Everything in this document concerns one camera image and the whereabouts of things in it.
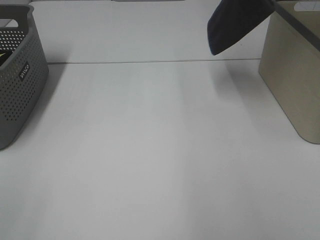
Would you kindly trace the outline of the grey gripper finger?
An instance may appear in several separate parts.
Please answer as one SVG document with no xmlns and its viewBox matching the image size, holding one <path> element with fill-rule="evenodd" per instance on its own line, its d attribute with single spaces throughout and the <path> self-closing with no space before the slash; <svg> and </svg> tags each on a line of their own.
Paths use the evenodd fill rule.
<svg viewBox="0 0 320 240">
<path fill-rule="evenodd" d="M 289 34 L 279 33 L 276 23 L 288 29 L 309 49 L 320 51 L 320 12 L 318 10 L 296 11 L 295 5 L 299 0 L 272 0 L 274 13 L 270 17 L 268 26 L 268 47 L 276 48 L 276 37 Z"/>
</svg>

